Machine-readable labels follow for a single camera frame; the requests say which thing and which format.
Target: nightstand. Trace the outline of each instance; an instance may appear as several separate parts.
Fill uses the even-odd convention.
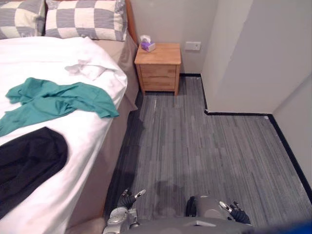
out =
[[[156,43],[156,49],[146,52],[139,45],[136,54],[136,69],[143,95],[145,91],[179,91],[180,45]]]

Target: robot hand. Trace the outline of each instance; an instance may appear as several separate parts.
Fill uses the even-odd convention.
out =
[[[240,208],[239,204],[236,201],[234,202],[234,205],[230,205],[232,209],[230,214],[235,219],[235,221],[245,224],[251,224],[248,215]]]
[[[138,192],[136,195],[132,195],[129,189],[126,189],[121,194],[117,203],[117,207],[126,207],[127,209],[130,209],[133,206],[134,202],[137,200],[137,198],[145,194],[145,192],[146,190],[143,189],[142,191]]]

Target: pillow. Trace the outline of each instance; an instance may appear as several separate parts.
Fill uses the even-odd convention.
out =
[[[41,36],[44,0],[0,2],[0,39]]]
[[[46,0],[45,35],[124,41],[127,15],[124,0]]]

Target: white duvet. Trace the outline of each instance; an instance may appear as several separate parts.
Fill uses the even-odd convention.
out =
[[[104,89],[116,107],[124,95],[127,77],[89,38],[32,37],[0,40],[0,118],[16,109],[5,97],[28,77],[57,84],[84,82]],[[112,122],[96,113],[76,110],[54,120],[17,129],[0,137],[0,145],[47,126],[68,144],[64,168],[41,184],[0,220],[1,234],[61,234],[75,207],[86,178]]]

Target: teal shirt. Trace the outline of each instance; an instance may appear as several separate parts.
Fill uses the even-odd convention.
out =
[[[68,115],[76,109],[96,112],[100,118],[119,116],[111,97],[101,88],[78,82],[57,85],[28,78],[9,90],[6,97],[22,106],[8,111],[0,119],[0,136],[17,128]]]

